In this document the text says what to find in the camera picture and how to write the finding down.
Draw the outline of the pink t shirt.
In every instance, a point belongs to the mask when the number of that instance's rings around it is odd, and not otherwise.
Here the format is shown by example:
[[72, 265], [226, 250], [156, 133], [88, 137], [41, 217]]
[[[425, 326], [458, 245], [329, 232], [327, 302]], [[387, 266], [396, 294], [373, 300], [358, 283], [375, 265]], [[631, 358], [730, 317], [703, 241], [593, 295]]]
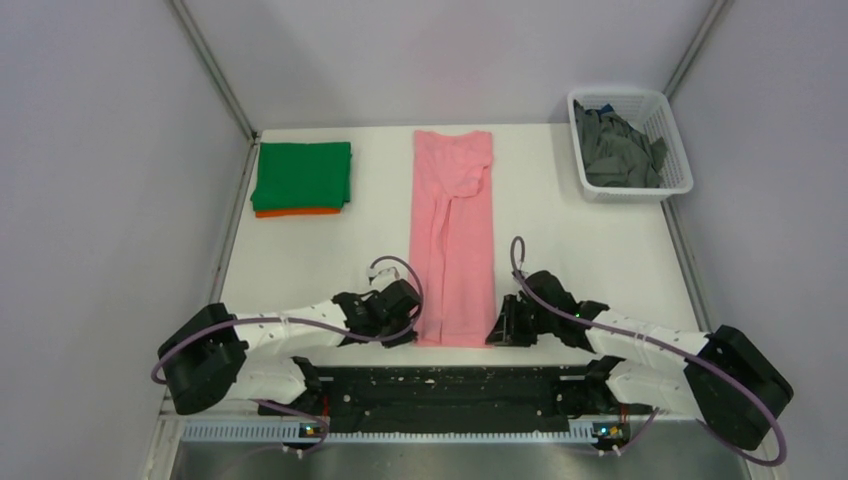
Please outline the pink t shirt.
[[493, 136], [414, 134], [409, 262], [423, 287], [421, 346], [476, 348], [497, 313]]

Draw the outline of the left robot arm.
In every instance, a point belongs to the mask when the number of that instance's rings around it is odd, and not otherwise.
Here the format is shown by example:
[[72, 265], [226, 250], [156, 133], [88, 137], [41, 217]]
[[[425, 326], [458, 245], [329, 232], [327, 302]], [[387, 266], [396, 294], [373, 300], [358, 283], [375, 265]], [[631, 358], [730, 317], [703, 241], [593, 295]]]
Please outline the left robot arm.
[[167, 387], [179, 415], [236, 400], [284, 415], [308, 413], [324, 395], [308, 351], [412, 342], [422, 304], [405, 279], [277, 313], [236, 315], [209, 304], [159, 347], [151, 378]]

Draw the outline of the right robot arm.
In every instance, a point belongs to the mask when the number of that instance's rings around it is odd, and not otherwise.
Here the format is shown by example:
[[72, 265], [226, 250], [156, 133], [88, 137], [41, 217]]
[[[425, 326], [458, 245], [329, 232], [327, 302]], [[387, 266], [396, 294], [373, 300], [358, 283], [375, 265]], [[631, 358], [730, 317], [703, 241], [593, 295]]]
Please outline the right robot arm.
[[595, 355], [583, 398], [600, 412], [619, 405], [654, 407], [701, 422], [743, 451], [758, 448], [794, 396], [782, 374], [740, 330], [670, 329], [609, 305], [576, 300], [548, 271], [504, 297], [492, 346], [530, 347], [552, 335]]

